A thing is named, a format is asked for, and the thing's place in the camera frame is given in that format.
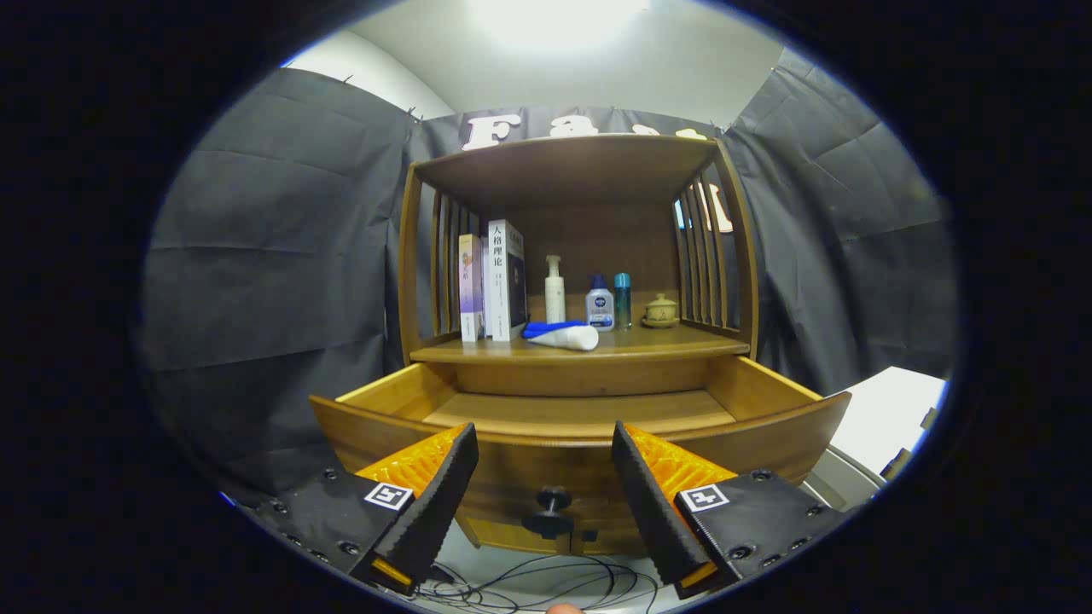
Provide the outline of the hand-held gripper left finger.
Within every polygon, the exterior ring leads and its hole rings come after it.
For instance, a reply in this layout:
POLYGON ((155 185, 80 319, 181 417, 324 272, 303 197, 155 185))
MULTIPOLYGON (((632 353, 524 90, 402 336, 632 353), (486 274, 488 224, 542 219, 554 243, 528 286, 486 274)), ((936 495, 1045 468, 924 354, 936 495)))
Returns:
POLYGON ((358 472, 319 477, 261 501, 257 524, 358 582, 412 595, 479 463, 471 423, 438 432, 358 472))

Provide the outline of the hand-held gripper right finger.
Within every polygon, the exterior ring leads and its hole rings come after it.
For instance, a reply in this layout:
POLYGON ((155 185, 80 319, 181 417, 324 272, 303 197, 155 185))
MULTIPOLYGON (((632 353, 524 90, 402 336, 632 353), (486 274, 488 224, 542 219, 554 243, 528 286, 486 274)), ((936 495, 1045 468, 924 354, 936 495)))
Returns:
POLYGON ((736 473, 624 422, 612 460, 660 581, 715 592, 799 555, 845 521, 768 469, 736 473))

